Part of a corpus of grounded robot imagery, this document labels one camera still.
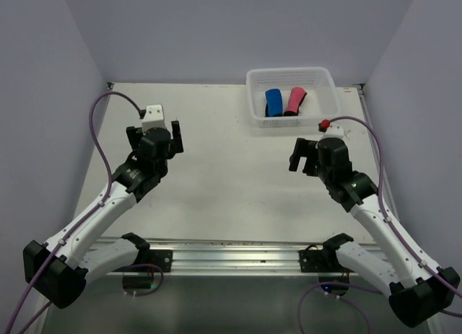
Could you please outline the blue microfiber towel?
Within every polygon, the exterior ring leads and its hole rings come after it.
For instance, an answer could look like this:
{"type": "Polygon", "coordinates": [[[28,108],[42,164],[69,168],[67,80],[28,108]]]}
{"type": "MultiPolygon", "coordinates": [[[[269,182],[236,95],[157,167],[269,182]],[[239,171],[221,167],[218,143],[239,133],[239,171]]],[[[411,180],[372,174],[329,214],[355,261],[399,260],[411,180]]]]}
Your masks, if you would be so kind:
{"type": "Polygon", "coordinates": [[[283,115],[283,99],[279,89],[269,89],[265,91],[266,108],[265,117],[274,118],[283,115]]]}

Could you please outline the red microfiber towel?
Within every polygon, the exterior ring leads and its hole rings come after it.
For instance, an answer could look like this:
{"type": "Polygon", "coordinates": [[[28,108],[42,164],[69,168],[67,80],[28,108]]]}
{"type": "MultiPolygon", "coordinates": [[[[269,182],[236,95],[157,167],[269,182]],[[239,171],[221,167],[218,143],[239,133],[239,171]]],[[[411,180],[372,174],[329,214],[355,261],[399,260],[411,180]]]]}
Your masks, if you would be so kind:
{"type": "Polygon", "coordinates": [[[302,87],[293,87],[283,116],[298,116],[307,92],[302,87]]]}

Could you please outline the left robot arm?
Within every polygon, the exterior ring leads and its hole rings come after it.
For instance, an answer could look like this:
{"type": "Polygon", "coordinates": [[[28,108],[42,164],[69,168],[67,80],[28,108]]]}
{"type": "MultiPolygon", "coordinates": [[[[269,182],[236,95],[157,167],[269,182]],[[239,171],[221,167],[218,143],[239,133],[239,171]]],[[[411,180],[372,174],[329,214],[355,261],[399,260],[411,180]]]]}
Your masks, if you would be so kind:
{"type": "Polygon", "coordinates": [[[167,175],[167,162],[183,152],[180,123],[172,128],[128,127],[132,151],[111,175],[107,187],[70,224],[43,244],[23,250],[26,282],[59,309],[75,302],[85,287],[120,268],[154,270],[146,240],[134,233],[92,249],[93,244],[124,213],[138,204],[167,175]]]}

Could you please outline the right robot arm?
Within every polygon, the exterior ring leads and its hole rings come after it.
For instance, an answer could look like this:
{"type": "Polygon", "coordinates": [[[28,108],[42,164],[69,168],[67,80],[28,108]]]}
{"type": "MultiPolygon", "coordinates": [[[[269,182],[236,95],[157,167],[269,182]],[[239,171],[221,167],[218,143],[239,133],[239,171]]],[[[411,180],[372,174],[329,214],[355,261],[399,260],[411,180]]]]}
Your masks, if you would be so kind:
{"type": "Polygon", "coordinates": [[[298,138],[289,171],[297,171],[302,158],[306,159],[303,173],[321,180],[330,197],[368,231],[386,259],[341,233],[323,242],[319,250],[301,250],[301,270],[325,273],[347,269],[359,274],[388,299],[394,315],[409,328],[449,307],[460,276],[451,267],[440,267],[405,232],[388,207],[379,204],[376,184],[353,169],[343,140],[298,138]]]}

